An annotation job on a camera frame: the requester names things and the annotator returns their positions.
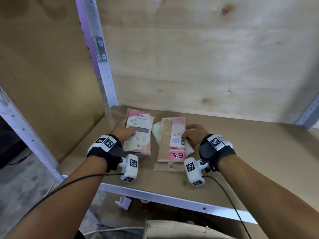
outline black wrist strap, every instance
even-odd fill
[[[232,144],[221,135],[209,134],[199,146],[199,157],[208,163],[210,169],[215,172],[222,158],[236,154]]]
[[[107,162],[106,172],[109,173],[111,170],[115,171],[117,169],[118,164],[121,162],[121,157],[126,157],[126,155],[118,138],[112,134],[107,134],[95,141],[89,148],[86,157],[97,156],[104,158]]]

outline hand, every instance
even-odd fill
[[[186,125],[186,130],[182,137],[186,138],[194,148],[198,148],[204,137],[208,134],[209,132],[203,125],[189,124]]]
[[[124,141],[129,140],[131,136],[135,135],[136,132],[132,128],[126,128],[125,120],[123,120],[115,125],[111,134],[116,136],[118,140],[123,143]]]

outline white sensor device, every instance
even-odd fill
[[[200,186],[205,183],[202,170],[210,171],[208,163],[203,160],[196,161],[194,158],[187,158],[184,160],[184,167],[187,174],[188,181],[194,186]]]
[[[122,157],[119,165],[122,168],[121,180],[131,183],[138,176],[138,157],[134,154],[129,154],[126,158]]]

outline forearm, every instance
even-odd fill
[[[88,157],[61,185],[82,176],[105,173],[106,168],[105,159]],[[86,178],[53,194],[23,218],[6,239],[74,238],[102,178]]]
[[[269,238],[318,238],[319,213],[237,155],[218,168]]]

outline barcode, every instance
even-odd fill
[[[138,148],[141,148],[141,149],[146,149],[146,145],[137,144],[136,146],[137,146]]]

